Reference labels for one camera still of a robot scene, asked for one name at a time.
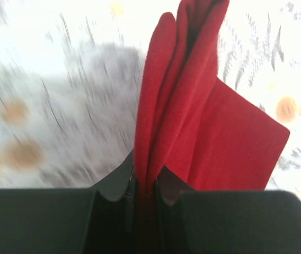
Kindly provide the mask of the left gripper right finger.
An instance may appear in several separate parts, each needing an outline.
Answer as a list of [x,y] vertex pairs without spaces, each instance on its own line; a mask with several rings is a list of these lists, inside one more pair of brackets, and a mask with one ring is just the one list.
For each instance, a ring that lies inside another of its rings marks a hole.
[[301,253],[301,201],[285,191],[198,191],[156,181],[163,253]]

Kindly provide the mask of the red t-shirt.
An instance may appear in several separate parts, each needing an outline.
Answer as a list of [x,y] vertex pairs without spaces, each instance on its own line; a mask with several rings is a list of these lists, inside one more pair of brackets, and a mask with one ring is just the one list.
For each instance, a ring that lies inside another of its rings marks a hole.
[[197,190],[263,190],[289,131],[217,78],[217,40],[228,1],[182,1],[149,43],[134,166],[140,222],[154,214],[167,167]]

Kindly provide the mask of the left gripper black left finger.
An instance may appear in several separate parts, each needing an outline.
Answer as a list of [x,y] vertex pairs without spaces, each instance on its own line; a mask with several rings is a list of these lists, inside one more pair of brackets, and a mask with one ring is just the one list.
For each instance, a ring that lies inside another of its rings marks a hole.
[[133,156],[88,188],[0,189],[0,253],[133,253]]

